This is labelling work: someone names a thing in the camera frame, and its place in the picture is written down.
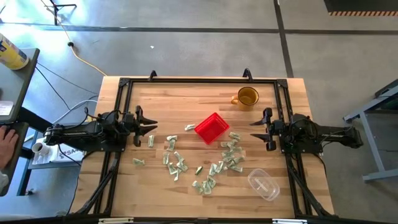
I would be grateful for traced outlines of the grey-blue metal shelf stand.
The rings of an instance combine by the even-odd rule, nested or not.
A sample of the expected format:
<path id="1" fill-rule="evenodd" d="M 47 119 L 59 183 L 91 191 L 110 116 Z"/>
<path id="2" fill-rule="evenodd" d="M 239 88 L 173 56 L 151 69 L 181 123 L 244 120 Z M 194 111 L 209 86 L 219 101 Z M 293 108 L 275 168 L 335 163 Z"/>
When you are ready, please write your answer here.
<path id="1" fill-rule="evenodd" d="M 23 163 L 23 170 L 21 181 L 18 186 L 17 196 L 28 196 L 34 193 L 34 189 L 28 189 L 28 183 L 30 179 L 31 172 L 36 169 L 54 169 L 54 168 L 64 168 L 64 167 L 74 167 L 80 166 L 81 162 L 73 162 L 71 159 L 67 159 L 66 162 L 53 162 L 49 164 L 42 165 L 33 165 L 34 155 L 31 151 L 31 147 L 34 145 L 34 141 L 37 140 L 39 132 L 34 130 L 32 137 L 28 137 L 27 141 L 31 142 L 30 147 L 22 147 L 20 158 L 24 158 L 25 162 Z"/>

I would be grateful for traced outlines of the clear plastic container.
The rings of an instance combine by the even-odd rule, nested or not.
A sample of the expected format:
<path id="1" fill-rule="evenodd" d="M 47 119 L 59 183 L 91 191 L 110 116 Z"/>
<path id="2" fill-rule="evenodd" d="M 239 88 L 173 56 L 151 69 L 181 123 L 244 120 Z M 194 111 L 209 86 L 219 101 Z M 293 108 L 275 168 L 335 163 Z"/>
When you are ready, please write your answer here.
<path id="1" fill-rule="evenodd" d="M 262 169 L 254 169 L 248 175 L 248 182 L 254 191 L 268 202 L 275 200 L 280 194 L 278 183 Z"/>

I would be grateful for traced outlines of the black mat with hazard stripe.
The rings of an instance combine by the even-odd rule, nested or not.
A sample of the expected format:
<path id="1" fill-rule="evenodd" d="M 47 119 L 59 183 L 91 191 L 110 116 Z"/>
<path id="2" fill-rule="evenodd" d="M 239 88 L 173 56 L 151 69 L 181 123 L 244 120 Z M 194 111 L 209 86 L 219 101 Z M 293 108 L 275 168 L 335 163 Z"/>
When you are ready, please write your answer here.
<path id="1" fill-rule="evenodd" d="M 323 0 L 330 16 L 398 17 L 398 0 Z"/>

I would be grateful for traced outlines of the silver metal bracket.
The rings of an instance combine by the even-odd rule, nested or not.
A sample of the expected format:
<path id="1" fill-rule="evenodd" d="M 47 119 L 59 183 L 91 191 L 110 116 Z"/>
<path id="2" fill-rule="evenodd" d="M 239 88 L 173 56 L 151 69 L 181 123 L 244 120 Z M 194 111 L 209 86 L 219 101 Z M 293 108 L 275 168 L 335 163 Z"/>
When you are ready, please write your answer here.
<path id="1" fill-rule="evenodd" d="M 129 224 L 134 223 L 133 217 L 100 218 L 98 224 Z"/>
<path id="2" fill-rule="evenodd" d="M 308 224 L 307 220 L 273 218 L 272 224 Z"/>

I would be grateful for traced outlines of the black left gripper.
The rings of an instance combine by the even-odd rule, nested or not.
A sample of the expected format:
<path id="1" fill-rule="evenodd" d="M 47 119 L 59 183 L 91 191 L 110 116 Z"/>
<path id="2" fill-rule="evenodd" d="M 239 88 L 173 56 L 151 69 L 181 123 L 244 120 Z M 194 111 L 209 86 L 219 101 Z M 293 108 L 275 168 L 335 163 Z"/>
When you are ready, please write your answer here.
<path id="1" fill-rule="evenodd" d="M 156 125 L 141 126 L 141 124 L 143 125 L 157 124 L 157 121 L 143 117 L 142 108 L 139 105 L 137 105 L 136 115 L 127 112 L 123 117 L 123 125 L 125 130 L 129 131 L 130 133 L 134 133 L 133 144 L 136 147 L 141 146 L 140 136 L 145 136 L 148 132 L 157 128 Z"/>

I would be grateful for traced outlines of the black tripod stand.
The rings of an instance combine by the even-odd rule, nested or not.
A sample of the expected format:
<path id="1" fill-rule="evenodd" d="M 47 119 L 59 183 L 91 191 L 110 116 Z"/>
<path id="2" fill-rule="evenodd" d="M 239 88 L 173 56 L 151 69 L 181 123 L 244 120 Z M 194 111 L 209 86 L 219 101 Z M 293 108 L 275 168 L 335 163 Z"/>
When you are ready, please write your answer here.
<path id="1" fill-rule="evenodd" d="M 54 14 L 54 25 L 60 25 L 60 22 L 58 21 L 58 12 L 59 10 L 63 9 L 64 7 L 73 7 L 76 8 L 76 4 L 57 4 L 53 0 L 49 0 L 51 3 L 51 7 L 53 8 L 53 14 Z"/>

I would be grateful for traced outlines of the yellow wipes canister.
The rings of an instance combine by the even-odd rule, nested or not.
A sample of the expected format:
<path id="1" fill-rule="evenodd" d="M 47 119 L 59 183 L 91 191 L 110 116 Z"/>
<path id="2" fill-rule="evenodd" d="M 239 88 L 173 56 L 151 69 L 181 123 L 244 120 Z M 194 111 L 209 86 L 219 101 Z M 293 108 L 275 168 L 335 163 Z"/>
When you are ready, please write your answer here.
<path id="1" fill-rule="evenodd" d="M 1 33 L 0 63 L 11 70 L 20 70 L 29 63 L 29 57 Z"/>

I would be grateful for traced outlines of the grey-blue metal table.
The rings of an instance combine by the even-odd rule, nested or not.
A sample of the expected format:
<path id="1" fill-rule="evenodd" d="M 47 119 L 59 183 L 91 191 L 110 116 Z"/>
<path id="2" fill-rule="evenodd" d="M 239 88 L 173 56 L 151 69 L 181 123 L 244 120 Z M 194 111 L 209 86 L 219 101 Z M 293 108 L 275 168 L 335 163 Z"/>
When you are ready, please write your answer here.
<path id="1" fill-rule="evenodd" d="M 377 171 L 363 175 L 364 182 L 398 177 L 398 167 L 386 169 L 380 152 L 398 152 L 398 79 L 384 86 L 374 98 L 343 117 L 346 123 L 359 119 L 363 125 Z"/>

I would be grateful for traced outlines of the white printed bag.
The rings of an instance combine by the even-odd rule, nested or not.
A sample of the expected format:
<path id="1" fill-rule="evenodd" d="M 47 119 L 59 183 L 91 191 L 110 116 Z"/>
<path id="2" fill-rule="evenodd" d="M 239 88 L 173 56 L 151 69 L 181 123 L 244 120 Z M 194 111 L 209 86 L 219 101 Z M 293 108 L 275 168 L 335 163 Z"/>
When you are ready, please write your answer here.
<path id="1" fill-rule="evenodd" d="M 35 143 L 44 143 L 44 138 L 39 138 Z M 33 165 L 49 164 L 53 162 L 66 162 L 67 159 L 81 162 L 85 153 L 66 144 L 49 146 L 50 151 L 46 156 L 40 156 L 34 153 Z"/>

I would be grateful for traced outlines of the black desk support beam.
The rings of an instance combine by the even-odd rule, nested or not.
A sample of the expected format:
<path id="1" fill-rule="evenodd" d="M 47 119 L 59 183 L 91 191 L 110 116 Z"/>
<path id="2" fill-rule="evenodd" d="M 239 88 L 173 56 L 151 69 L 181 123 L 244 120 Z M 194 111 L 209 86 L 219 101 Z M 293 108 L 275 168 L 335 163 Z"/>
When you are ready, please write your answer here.
<path id="1" fill-rule="evenodd" d="M 22 107 L 18 112 L 17 120 L 20 122 L 28 123 L 29 126 L 40 133 L 46 132 L 46 130 L 52 126 L 52 123 L 46 119 L 41 118 L 30 110 Z"/>

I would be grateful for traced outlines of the person's hand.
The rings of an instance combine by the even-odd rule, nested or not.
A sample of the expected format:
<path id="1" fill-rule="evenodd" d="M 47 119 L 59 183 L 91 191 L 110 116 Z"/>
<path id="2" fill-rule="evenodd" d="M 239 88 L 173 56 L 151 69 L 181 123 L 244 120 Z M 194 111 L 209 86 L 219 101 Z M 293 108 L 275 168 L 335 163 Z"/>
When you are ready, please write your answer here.
<path id="1" fill-rule="evenodd" d="M 12 159 L 19 135 L 7 126 L 0 127 L 0 170 L 3 170 Z"/>

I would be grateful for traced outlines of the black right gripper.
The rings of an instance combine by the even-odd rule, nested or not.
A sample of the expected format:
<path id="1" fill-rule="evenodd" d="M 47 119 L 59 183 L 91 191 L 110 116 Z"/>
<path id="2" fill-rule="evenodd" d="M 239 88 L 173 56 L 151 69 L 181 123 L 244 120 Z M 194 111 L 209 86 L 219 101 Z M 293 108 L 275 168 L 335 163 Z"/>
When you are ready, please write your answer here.
<path id="1" fill-rule="evenodd" d="M 263 142 L 266 142 L 267 151 L 275 151 L 277 146 L 276 142 L 273 140 L 274 135 L 279 135 L 282 130 L 282 120 L 276 119 L 271 121 L 272 117 L 272 109 L 266 108 L 263 111 L 263 118 L 260 121 L 256 121 L 250 124 L 250 126 L 261 126 L 266 124 L 267 134 L 251 134 L 251 136 L 260 139 Z"/>

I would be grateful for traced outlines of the white paper sheet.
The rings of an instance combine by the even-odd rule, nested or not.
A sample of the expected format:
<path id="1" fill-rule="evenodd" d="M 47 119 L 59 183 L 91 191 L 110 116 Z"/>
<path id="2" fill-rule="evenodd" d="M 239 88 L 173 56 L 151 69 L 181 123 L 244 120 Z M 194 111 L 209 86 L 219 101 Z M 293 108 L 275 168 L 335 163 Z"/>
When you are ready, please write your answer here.
<path id="1" fill-rule="evenodd" d="M 12 101 L 0 101 L 0 116 L 9 116 L 13 107 Z"/>

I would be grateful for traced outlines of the yellow enamel mug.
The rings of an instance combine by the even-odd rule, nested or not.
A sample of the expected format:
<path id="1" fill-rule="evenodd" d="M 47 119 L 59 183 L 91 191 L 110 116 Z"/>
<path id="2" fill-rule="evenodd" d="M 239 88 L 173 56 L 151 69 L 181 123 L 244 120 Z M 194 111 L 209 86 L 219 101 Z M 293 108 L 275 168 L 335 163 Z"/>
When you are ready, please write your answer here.
<path id="1" fill-rule="evenodd" d="M 231 98 L 231 104 L 237 105 L 241 111 L 251 111 L 259 101 L 259 93 L 253 87 L 245 86 Z"/>

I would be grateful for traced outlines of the red plastic mesh basket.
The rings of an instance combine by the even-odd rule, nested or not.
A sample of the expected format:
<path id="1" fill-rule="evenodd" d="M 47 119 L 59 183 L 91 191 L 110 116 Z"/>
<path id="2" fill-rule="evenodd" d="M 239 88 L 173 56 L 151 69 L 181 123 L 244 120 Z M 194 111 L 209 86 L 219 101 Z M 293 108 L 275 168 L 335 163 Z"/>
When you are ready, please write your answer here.
<path id="1" fill-rule="evenodd" d="M 194 131 L 209 145 L 229 129 L 229 124 L 218 114 L 213 113 L 202 121 Z"/>

